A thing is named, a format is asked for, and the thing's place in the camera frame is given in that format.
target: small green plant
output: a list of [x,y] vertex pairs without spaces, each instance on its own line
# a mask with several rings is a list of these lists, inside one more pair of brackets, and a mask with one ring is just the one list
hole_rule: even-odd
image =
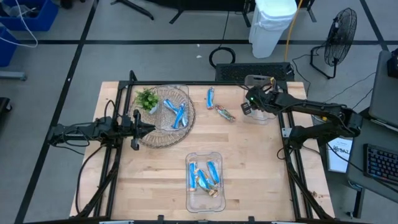
[[139,92],[137,91],[137,98],[136,102],[138,105],[141,105],[142,108],[146,111],[150,111],[157,105],[159,101],[159,97],[151,90],[144,89],[144,91]]

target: blue bin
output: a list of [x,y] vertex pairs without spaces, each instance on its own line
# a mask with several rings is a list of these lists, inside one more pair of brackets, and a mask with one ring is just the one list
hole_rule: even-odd
[[[5,27],[0,27],[0,37],[19,44],[19,41],[8,33]],[[10,64],[12,55],[14,55],[15,49],[17,49],[17,45],[0,40],[0,49],[0,67],[6,67]]]
[[[15,0],[3,0],[8,6],[16,6]],[[58,6],[51,0],[18,0],[19,5],[40,6],[39,15],[35,18],[24,17],[25,23],[31,31],[49,31],[58,13]],[[26,30],[20,17],[0,17],[0,22],[9,30]]]

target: black standing fan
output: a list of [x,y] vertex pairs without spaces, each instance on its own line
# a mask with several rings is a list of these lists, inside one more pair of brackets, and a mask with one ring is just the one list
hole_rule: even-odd
[[[335,78],[337,65],[344,60],[351,44],[353,44],[355,30],[356,12],[350,8],[340,11],[333,19],[326,42],[311,50],[310,65],[328,79]],[[328,76],[312,63],[314,50],[318,50],[322,47],[325,48],[325,62],[329,66],[335,68],[332,77]]]

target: wooden tabletop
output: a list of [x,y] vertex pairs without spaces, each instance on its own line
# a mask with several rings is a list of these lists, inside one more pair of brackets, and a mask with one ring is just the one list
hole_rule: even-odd
[[[117,86],[118,82],[102,84],[94,118],[103,116],[106,102],[116,97]],[[288,87],[294,97],[305,98],[303,83],[291,82]],[[134,86],[133,92],[142,88]],[[240,106],[244,101],[244,90],[237,86],[214,88],[214,102],[223,105],[236,117],[236,122],[230,123],[206,108],[209,86],[189,86],[197,118],[186,139],[165,149],[141,146],[139,151],[133,151],[130,140],[126,139],[112,219],[156,220],[158,215],[164,215],[165,220],[247,221],[248,216],[254,216],[256,221],[294,220],[285,161],[276,157],[282,148],[278,119],[270,119],[266,125],[244,123]],[[296,125],[312,126],[308,114],[294,113],[294,121]],[[98,146],[93,142],[87,147],[85,159]],[[304,146],[318,151],[316,140],[309,139]],[[226,208],[222,212],[190,213],[186,209],[185,157],[191,152],[219,152],[222,155],[226,198]],[[97,190],[104,153],[105,149],[90,159],[81,175],[80,208]],[[334,216],[320,156],[306,149],[301,150],[301,155],[309,191],[314,192],[318,203]],[[305,217],[298,187],[297,192],[301,216]],[[105,213],[107,199],[108,192],[103,197],[101,214]],[[72,206],[71,215],[75,214]]]

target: potted plant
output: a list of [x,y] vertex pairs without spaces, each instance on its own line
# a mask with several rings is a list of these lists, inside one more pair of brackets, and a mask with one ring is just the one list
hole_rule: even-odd
[[144,89],[144,91],[137,91],[136,103],[142,107],[149,114],[155,113],[157,109],[157,103],[159,97],[150,89]]

